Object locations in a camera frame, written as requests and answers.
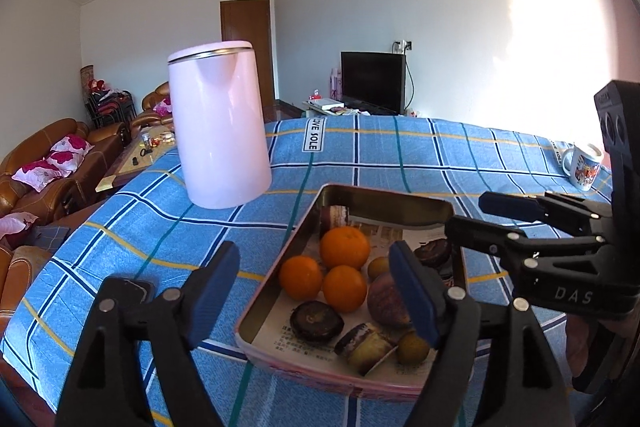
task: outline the orange fruit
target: orange fruit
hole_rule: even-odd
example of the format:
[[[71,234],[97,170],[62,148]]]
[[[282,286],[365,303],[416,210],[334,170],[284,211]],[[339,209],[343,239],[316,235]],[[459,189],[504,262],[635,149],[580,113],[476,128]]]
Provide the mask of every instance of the orange fruit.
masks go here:
[[[320,240],[320,258],[329,270],[341,264],[359,270],[367,263],[370,251],[367,236],[354,227],[331,229]]]
[[[343,264],[324,276],[322,293],[326,303],[335,311],[349,313],[360,308],[367,298],[367,282],[354,267]]]
[[[278,281],[290,298],[310,301],[318,296],[322,288],[322,271],[316,260],[297,255],[280,267]]]

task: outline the kettle lid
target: kettle lid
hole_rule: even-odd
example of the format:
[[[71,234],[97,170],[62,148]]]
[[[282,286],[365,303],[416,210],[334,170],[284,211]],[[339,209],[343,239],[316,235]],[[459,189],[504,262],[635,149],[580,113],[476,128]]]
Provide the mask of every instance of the kettle lid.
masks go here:
[[[241,51],[252,50],[254,47],[248,41],[222,41],[210,44],[201,44],[186,48],[179,52],[169,55],[167,62],[175,64],[182,61],[190,61],[196,59],[204,59],[206,57],[214,57],[216,55],[227,55],[238,53]]]

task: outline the mug handle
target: mug handle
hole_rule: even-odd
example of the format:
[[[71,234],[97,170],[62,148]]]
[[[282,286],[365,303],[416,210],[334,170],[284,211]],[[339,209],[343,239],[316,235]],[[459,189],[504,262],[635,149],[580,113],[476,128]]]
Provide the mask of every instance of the mug handle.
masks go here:
[[[571,176],[571,173],[569,172],[569,169],[567,169],[564,166],[564,160],[566,159],[567,156],[571,155],[571,158],[574,158],[574,148],[570,147],[569,149],[565,150],[562,153],[561,159],[560,159],[560,165],[562,165],[562,170],[564,171],[564,174],[566,174],[567,176]]]

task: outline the power cord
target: power cord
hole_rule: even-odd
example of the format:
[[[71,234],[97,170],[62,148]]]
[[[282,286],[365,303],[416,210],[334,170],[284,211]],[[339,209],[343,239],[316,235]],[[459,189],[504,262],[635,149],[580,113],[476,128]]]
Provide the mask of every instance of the power cord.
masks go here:
[[[406,70],[409,72],[409,78],[411,79],[411,98],[409,99],[409,103],[407,103],[407,105],[404,107],[404,112],[406,112],[406,109],[414,101],[415,84],[414,84],[414,77],[411,75],[411,70],[409,69],[409,63],[407,61],[405,61],[404,63],[406,64]]]

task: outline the flat screen tv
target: flat screen tv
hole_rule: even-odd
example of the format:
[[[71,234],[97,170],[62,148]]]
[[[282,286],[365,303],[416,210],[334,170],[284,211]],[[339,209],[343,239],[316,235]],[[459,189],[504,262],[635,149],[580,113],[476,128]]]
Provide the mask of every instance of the flat screen tv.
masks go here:
[[[342,96],[398,115],[404,113],[406,56],[399,53],[342,52]]]

